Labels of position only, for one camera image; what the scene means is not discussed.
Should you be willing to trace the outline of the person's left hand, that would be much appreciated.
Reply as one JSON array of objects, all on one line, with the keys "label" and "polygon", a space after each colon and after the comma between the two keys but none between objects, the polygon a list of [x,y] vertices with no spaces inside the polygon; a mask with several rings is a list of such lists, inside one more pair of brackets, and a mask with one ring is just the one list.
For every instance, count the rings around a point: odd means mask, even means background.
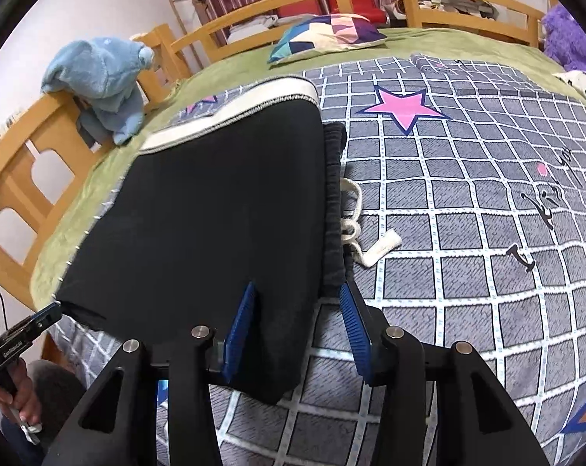
[{"label": "person's left hand", "polygon": [[36,426],[41,423],[41,403],[28,375],[28,367],[22,359],[10,364],[9,374],[17,389],[12,396],[0,386],[0,410],[12,423]]}]

